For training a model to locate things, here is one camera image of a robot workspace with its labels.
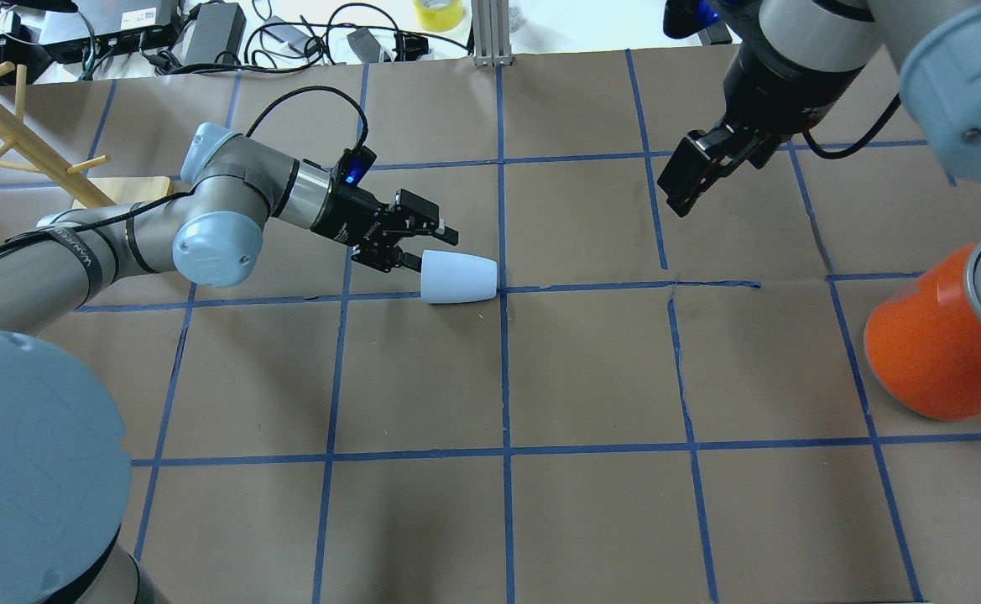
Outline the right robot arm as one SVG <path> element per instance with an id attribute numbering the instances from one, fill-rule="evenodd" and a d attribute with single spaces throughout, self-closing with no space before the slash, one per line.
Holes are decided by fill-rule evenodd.
<path id="1" fill-rule="evenodd" d="M 812 152 L 858 152 L 900 108 L 955 179 L 981 183 L 981 1 L 668 1 L 666 37 L 725 24 L 742 40 L 723 82 L 724 112 L 690 131 L 656 184 L 680 217 L 739 165 L 761 169 L 801 135 Z M 897 91 L 877 122 L 842 150 L 813 128 L 885 51 Z"/>

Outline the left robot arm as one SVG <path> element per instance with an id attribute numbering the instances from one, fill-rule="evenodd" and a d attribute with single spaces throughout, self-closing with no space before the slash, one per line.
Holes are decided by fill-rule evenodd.
<path id="1" fill-rule="evenodd" d="M 125 391 L 161 394 L 154 344 L 176 310 L 103 310 L 111 288 L 168 275 L 230 288 L 256 270 L 270 223 L 336 242 L 353 263 L 418 272 L 411 237 L 458 233 L 436 203 L 361 187 L 370 150 L 331 169 L 216 123 L 199 126 L 184 191 L 107 209 L 57 211 L 0 244 L 0 603 L 167 603 L 130 544 L 145 450 Z"/>

